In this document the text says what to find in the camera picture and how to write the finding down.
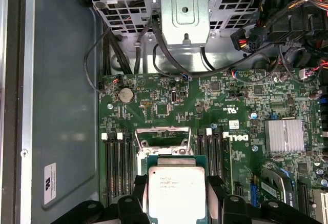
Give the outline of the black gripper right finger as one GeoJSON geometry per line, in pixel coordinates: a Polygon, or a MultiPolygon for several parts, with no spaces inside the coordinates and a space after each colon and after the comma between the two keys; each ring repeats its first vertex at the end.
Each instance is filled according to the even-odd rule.
{"type": "Polygon", "coordinates": [[[256,208],[238,195],[229,195],[219,176],[207,176],[207,207],[213,223],[316,223],[289,205],[265,201],[256,208]]]}

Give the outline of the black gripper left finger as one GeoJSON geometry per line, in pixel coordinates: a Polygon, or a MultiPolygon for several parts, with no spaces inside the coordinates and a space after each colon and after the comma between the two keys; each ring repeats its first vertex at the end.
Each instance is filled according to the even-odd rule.
{"type": "Polygon", "coordinates": [[[108,207],[95,200],[81,202],[53,223],[150,223],[142,209],[147,183],[147,175],[137,175],[131,195],[119,197],[108,207]]]}

